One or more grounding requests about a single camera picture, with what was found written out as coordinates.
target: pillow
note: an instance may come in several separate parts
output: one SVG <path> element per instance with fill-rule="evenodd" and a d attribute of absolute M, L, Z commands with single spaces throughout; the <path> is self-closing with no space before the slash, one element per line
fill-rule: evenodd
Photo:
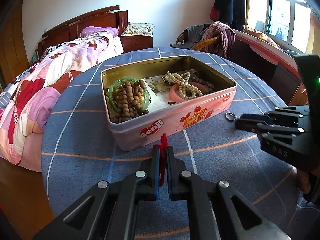
<path fill-rule="evenodd" d="M 267 43 L 269 43 L 270 45 L 278 48 L 279 45 L 275 43 L 275 41 L 273 39 L 271 39 L 268 35 L 262 33 L 262 32 L 259 32 L 257 30 L 254 30 L 254 29 L 246 29 L 243 31 L 244 33 L 247 33 L 247 34 L 250 34 L 260 40 L 263 40 Z"/>
<path fill-rule="evenodd" d="M 119 31 L 116 28 L 112 28 L 112 27 L 102 28 L 102 27 L 89 26 L 84 28 L 81 31 L 81 33 L 79 34 L 79 38 L 85 38 L 86 36 L 97 33 L 97 32 L 109 32 L 112 34 L 113 37 L 116 37 L 119 34 Z"/>
<path fill-rule="evenodd" d="M 155 26 L 150 23 L 129 23 L 121 36 L 143 35 L 153 37 L 152 31 L 154 28 Z"/>

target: round table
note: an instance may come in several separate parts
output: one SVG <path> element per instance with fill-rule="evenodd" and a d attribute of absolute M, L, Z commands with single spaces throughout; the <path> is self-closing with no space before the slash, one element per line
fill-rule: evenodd
<path fill-rule="evenodd" d="M 42 142 L 42 174 L 55 215 L 100 180 L 119 181 L 137 171 L 155 142 L 131 152 L 117 147 L 108 129 L 100 73 L 130 62 L 190 55 L 237 83 L 229 111 L 261 114 L 285 106 L 253 73 L 216 55 L 174 48 L 152 48 L 108 59 L 78 75 L 48 119 Z M 209 181 L 227 180 L 292 239 L 302 239 L 318 210 L 305 205 L 294 181 L 295 169 L 263 152 L 253 133 L 236 130 L 225 112 L 168 137 L 187 169 Z M 140 205 L 136 238 L 189 239 L 185 201 L 169 200 L 166 182 L 159 200 Z"/>

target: wooden headboard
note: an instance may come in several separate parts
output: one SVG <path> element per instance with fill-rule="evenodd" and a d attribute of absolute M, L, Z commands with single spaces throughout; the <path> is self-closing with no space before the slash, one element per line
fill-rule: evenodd
<path fill-rule="evenodd" d="M 128 11 L 110 13 L 119 10 L 119 8 L 120 6 L 116 5 L 91 11 L 48 30 L 42 35 L 42 39 L 38 43 L 39 57 L 49 46 L 77 39 L 81 31 L 88 26 L 117 28 L 120 36 L 128 26 Z"/>

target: wicker chair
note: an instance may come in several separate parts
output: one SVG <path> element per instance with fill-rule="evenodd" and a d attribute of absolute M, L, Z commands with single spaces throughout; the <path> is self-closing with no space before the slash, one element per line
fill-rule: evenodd
<path fill-rule="evenodd" d="M 176 44 L 178 44 L 178 42 L 181 42 L 181 44 L 182 44 L 183 41 L 184 41 L 184 32 L 182 32 L 178 36 Z M 209 45 L 212 45 L 212 44 L 215 44 L 215 43 L 219 43 L 220 41 L 221 41 L 221 37 L 217 36 L 217 37 L 214 37 L 214 38 L 211 38 L 211 39 L 207 39 L 205 41 L 200 41 L 196 45 L 194 45 L 191 49 L 192 50 L 201 51 L 205 46 L 209 46 Z"/>

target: white wall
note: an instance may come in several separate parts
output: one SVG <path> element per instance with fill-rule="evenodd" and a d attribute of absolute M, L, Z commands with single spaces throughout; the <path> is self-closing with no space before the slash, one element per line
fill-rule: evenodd
<path fill-rule="evenodd" d="M 24 0 L 22 29 L 28 60 L 46 28 L 83 13 L 112 5 L 128 10 L 129 22 L 156 26 L 154 46 L 169 46 L 188 26 L 211 22 L 214 0 Z"/>

